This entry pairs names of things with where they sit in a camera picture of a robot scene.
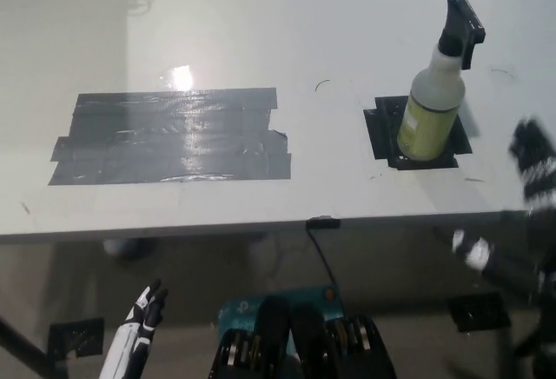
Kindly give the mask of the white and black right hand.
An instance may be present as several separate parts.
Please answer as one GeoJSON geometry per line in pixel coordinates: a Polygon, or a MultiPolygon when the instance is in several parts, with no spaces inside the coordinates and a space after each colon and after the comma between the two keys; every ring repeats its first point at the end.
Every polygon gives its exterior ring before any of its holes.
{"type": "Polygon", "coordinates": [[[555,145],[539,122],[528,118],[518,122],[508,150],[522,183],[525,237],[539,263],[513,258],[463,229],[453,233],[451,248],[483,276],[537,289],[541,274],[555,269],[555,145]]]}

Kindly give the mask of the white and black left hand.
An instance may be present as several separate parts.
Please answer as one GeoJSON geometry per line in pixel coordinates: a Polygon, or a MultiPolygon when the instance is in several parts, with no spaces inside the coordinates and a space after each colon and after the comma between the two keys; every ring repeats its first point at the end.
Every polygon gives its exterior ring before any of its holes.
{"type": "Polygon", "coordinates": [[[100,379],[141,378],[168,290],[156,279],[137,297],[119,326],[105,357],[100,379]]]}

